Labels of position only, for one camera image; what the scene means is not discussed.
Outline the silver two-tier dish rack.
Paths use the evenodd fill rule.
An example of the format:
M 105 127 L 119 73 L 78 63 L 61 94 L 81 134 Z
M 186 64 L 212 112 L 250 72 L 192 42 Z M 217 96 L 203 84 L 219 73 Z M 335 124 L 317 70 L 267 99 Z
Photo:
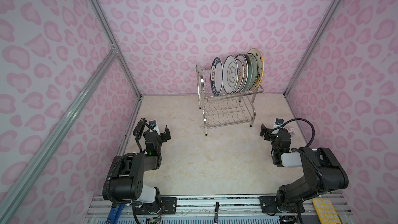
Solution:
M 227 94 L 222 91 L 214 96 L 210 86 L 210 68 L 196 64 L 199 109 L 201 110 L 204 133 L 208 130 L 228 125 L 249 123 L 254 125 L 256 108 L 254 101 L 259 93 L 264 92 L 262 86 L 253 91 Z

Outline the mint green flower plate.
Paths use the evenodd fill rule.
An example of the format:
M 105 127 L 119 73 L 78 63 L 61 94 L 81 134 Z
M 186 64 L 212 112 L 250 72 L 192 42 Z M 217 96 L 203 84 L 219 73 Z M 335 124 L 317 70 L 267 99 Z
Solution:
M 247 76 L 247 81 L 244 87 L 245 91 L 249 91 L 252 87 L 252 79 L 254 77 L 254 69 L 255 69 L 255 62 L 256 59 L 251 53 L 246 53 L 245 57 L 247 59 L 248 63 L 248 76 Z

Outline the halloween cat star plate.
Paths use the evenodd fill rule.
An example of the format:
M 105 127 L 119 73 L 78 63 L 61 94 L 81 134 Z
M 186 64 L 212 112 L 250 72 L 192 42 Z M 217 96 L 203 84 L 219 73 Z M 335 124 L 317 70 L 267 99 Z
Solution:
M 248 53 L 254 55 L 255 58 L 256 58 L 256 61 L 257 61 L 256 62 L 256 65 L 257 65 L 256 69 L 254 69 L 254 70 L 256 70 L 256 80 L 254 82 L 254 85 L 250 89 L 251 91 L 254 91 L 260 86 L 262 78 L 263 78 L 263 74 L 264 74 L 264 59 L 263 59 L 263 55 L 262 55 L 261 51 L 259 49 L 257 49 L 257 48 L 250 49 Z

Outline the white plate black text rim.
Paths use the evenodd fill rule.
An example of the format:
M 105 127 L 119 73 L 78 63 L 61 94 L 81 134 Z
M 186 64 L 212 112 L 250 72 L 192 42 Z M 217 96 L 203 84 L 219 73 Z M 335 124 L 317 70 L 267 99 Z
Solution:
M 210 86 L 214 96 L 223 88 L 223 63 L 219 57 L 214 58 L 210 69 Z

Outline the orange sunburst plate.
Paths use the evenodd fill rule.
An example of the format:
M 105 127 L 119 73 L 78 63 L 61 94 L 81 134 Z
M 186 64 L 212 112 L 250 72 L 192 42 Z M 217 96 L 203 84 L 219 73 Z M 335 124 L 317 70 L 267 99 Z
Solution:
M 237 85 L 235 87 L 235 92 L 238 92 L 243 82 L 244 66 L 240 59 L 236 58 L 236 61 L 238 66 L 238 78 L 237 78 Z
M 242 92 L 248 78 L 248 63 L 245 55 L 239 54 L 236 57 L 238 68 L 240 69 L 240 76 L 238 77 L 238 88 L 236 92 Z

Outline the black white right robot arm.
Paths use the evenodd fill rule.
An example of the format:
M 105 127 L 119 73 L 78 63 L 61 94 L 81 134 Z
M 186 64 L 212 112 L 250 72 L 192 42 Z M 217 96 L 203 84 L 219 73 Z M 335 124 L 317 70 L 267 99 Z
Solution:
M 304 201 L 348 187 L 348 175 L 331 149 L 292 148 L 291 134 L 282 125 L 272 129 L 261 125 L 260 136 L 270 142 L 275 166 L 303 170 L 302 177 L 280 186 L 274 197 L 259 198 L 262 213 L 274 216 L 298 210 L 301 214 Z

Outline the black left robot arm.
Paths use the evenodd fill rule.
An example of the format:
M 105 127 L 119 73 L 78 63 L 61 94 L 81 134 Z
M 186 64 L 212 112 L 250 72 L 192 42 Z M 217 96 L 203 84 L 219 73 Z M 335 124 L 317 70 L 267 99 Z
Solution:
M 114 157 L 105 183 L 102 196 L 113 204 L 130 204 L 134 210 L 141 209 L 157 214 L 163 211 L 161 193 L 157 187 L 149 187 L 144 183 L 144 173 L 160 168 L 162 163 L 162 145 L 171 139 L 168 127 L 163 133 L 157 127 L 144 131 L 144 126 L 133 131 L 137 142 L 143 137 L 146 148 L 140 153 L 126 153 Z

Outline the small pink box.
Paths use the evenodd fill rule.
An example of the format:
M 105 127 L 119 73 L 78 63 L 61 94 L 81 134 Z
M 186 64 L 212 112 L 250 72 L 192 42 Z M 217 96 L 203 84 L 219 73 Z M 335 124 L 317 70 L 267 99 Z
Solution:
M 289 133 L 291 136 L 294 136 L 294 135 L 295 135 L 295 128 L 293 128 L 293 127 L 286 127 L 286 130 L 288 131 L 288 133 Z

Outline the black stapler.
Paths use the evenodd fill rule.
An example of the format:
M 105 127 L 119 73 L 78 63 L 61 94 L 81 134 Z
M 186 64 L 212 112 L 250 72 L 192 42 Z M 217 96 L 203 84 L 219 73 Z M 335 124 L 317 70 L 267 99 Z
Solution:
M 139 141 L 143 135 L 145 126 L 147 125 L 146 118 L 141 118 L 133 130 L 133 135 L 136 141 Z

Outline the black marker pen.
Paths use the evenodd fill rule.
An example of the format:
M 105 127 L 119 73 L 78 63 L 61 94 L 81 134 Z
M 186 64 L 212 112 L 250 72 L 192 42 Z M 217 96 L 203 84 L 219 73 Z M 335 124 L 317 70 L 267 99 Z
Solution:
M 218 220 L 219 220 L 219 206 L 220 203 L 216 202 L 215 204 L 215 213 L 214 213 L 214 224 L 218 224 Z

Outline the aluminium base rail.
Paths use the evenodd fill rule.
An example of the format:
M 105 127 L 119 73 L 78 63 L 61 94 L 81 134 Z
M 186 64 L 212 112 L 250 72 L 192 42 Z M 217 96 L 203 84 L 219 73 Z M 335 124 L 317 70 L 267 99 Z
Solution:
M 294 210 L 274 216 L 262 213 L 260 197 L 266 195 L 187 195 L 164 196 L 163 211 L 157 214 L 143 213 L 125 206 L 117 224 L 213 224 L 216 202 L 219 206 L 219 224 L 319 224 L 319 218 L 311 200 L 303 203 L 304 212 Z M 85 224 L 105 224 L 111 202 L 94 197 L 84 219 Z

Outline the blue handled tool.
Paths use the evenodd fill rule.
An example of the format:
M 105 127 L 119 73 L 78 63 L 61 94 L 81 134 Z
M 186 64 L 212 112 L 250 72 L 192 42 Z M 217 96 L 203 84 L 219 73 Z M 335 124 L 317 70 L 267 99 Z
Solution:
M 107 217 L 106 224 L 116 224 L 124 209 L 124 206 L 125 206 L 124 204 L 113 203 L 111 205 L 110 213 Z

